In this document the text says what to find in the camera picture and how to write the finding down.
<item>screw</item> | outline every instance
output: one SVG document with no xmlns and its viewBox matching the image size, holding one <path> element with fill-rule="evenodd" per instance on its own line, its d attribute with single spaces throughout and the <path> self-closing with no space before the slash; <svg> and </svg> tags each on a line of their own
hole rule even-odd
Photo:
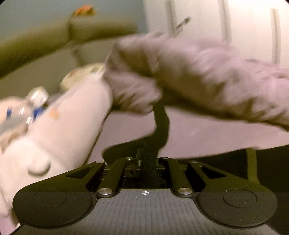
<svg viewBox="0 0 289 235">
<path fill-rule="evenodd" d="M 109 195 L 112 193 L 112 190 L 110 188 L 101 188 L 98 190 L 98 193 L 101 195 Z"/>
<path fill-rule="evenodd" d="M 180 188 L 178 192 L 182 195 L 189 195 L 192 193 L 192 190 L 190 188 Z"/>
</svg>

